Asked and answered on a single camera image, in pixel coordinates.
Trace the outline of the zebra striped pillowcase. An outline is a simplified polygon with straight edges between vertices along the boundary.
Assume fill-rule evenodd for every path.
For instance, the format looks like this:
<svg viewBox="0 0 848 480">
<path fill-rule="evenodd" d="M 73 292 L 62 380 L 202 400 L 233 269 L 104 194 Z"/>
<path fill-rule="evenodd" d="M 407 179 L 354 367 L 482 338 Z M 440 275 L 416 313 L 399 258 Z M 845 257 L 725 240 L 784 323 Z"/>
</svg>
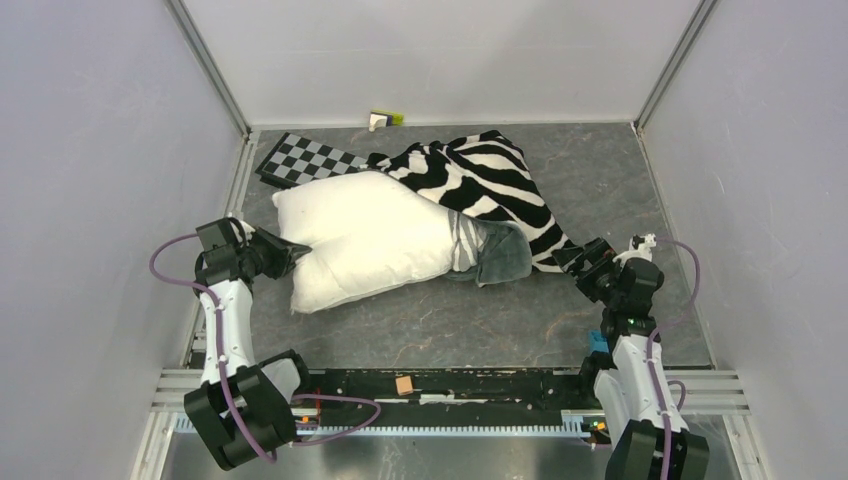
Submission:
<svg viewBox="0 0 848 480">
<path fill-rule="evenodd" d="M 578 246 L 542 197 L 523 150 L 497 130 L 415 143 L 396 156 L 372 153 L 365 166 L 447 209 L 452 280 L 487 286 L 534 271 L 560 274 L 553 252 Z"/>
</svg>

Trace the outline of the white pillow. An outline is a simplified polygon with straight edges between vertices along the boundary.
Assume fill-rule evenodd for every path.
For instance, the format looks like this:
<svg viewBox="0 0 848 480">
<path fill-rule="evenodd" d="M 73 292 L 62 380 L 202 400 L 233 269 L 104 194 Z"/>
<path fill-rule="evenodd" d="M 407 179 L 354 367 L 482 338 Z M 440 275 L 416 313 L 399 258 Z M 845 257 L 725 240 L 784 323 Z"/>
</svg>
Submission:
<svg viewBox="0 0 848 480">
<path fill-rule="evenodd" d="M 281 238 L 309 247 L 292 273 L 294 312 L 311 314 L 452 269 L 449 211 L 375 171 L 274 193 Z"/>
</svg>

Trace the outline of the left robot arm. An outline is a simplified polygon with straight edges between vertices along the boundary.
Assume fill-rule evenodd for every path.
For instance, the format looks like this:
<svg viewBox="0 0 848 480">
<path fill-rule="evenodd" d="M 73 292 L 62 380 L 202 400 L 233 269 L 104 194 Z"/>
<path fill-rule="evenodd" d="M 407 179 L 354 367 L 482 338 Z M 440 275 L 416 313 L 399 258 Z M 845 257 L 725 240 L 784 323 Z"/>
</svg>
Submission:
<svg viewBox="0 0 848 480">
<path fill-rule="evenodd" d="M 233 217 L 196 233 L 203 250 L 193 288 L 205 315 L 207 357 L 199 386 L 184 397 L 185 412 L 222 470 L 255 458 L 274 462 L 277 448 L 297 437 L 291 407 L 312 399 L 314 381 L 293 350 L 256 360 L 253 284 L 289 274 L 311 249 Z"/>
</svg>

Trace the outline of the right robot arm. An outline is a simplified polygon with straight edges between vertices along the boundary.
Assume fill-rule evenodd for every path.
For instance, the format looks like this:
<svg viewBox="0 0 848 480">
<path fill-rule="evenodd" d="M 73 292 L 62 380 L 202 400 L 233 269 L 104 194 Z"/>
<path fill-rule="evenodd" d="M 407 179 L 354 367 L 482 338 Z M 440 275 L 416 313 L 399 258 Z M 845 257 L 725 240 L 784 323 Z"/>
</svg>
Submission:
<svg viewBox="0 0 848 480">
<path fill-rule="evenodd" d="M 660 328 L 651 314 L 665 275 L 652 260 L 653 234 L 635 236 L 624 253 L 596 238 L 553 252 L 592 302 L 603 304 L 606 351 L 584 359 L 580 400 L 602 408 L 610 438 L 607 479 L 703 479 L 710 448 L 683 419 L 667 379 Z"/>
</svg>

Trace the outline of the blue small block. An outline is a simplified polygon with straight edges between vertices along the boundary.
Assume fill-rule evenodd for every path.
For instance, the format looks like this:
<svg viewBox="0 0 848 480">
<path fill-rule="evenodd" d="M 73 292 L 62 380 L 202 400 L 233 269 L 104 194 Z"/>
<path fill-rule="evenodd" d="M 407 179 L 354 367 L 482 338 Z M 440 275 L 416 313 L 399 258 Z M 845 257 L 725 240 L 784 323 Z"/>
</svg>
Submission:
<svg viewBox="0 0 848 480">
<path fill-rule="evenodd" d="M 610 352 L 608 342 L 599 330 L 590 330 L 588 332 L 588 341 L 590 354 L 608 354 Z"/>
</svg>

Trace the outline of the black white checkerboard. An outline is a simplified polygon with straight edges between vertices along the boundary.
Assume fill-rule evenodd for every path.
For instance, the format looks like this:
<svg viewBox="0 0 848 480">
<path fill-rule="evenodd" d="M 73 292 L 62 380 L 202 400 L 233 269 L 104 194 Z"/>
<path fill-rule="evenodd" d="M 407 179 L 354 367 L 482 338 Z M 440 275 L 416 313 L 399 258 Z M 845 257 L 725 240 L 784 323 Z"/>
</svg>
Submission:
<svg viewBox="0 0 848 480">
<path fill-rule="evenodd" d="M 285 132 L 255 169 L 261 182 L 288 189 L 361 170 L 366 159 Z"/>
</svg>

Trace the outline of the light blue toothed strip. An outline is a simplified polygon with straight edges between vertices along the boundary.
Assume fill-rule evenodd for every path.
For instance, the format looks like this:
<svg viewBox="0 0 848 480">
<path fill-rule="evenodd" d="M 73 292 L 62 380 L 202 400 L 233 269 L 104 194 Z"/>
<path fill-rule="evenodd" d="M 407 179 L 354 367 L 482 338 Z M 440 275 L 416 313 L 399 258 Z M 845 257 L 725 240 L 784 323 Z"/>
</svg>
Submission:
<svg viewBox="0 0 848 480">
<path fill-rule="evenodd" d="M 562 437 L 589 439 L 590 433 L 581 428 L 582 417 L 565 416 L 555 425 L 531 426 L 367 426 L 353 432 L 353 436 L 412 436 L 412 437 Z M 330 436 L 345 433 L 353 427 L 306 426 L 298 428 L 301 436 Z M 175 433 L 197 433 L 185 414 L 178 414 Z"/>
</svg>

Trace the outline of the green white small block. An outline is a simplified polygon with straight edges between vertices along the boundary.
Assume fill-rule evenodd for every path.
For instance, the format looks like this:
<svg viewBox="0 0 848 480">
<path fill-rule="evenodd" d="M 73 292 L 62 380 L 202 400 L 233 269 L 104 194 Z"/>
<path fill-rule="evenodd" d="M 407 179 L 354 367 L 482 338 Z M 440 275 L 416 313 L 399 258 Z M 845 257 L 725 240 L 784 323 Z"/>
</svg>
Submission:
<svg viewBox="0 0 848 480">
<path fill-rule="evenodd" d="M 402 125 L 405 116 L 401 113 L 371 110 L 368 118 L 368 131 L 375 132 L 378 129 Z"/>
</svg>

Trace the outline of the orange small cube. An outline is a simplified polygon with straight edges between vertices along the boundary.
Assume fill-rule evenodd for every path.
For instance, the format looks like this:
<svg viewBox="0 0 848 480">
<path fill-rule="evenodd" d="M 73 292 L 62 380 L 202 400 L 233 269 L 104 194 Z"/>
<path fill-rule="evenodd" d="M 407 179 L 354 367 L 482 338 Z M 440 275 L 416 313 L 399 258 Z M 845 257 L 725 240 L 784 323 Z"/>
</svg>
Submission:
<svg viewBox="0 0 848 480">
<path fill-rule="evenodd" d="M 400 376 L 395 378 L 396 392 L 400 396 L 410 395 L 414 392 L 414 385 L 410 376 Z"/>
</svg>

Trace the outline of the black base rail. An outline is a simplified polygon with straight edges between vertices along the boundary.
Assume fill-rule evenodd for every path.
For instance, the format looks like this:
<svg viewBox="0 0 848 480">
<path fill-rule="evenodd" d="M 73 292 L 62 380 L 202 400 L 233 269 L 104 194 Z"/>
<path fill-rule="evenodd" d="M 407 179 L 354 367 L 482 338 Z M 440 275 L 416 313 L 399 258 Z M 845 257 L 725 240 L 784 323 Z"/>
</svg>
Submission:
<svg viewBox="0 0 848 480">
<path fill-rule="evenodd" d="M 400 376 L 412 378 L 412 394 L 397 394 Z M 569 368 L 328 368 L 295 392 L 296 418 L 336 427 L 555 425 L 564 411 L 602 409 L 588 378 Z"/>
</svg>

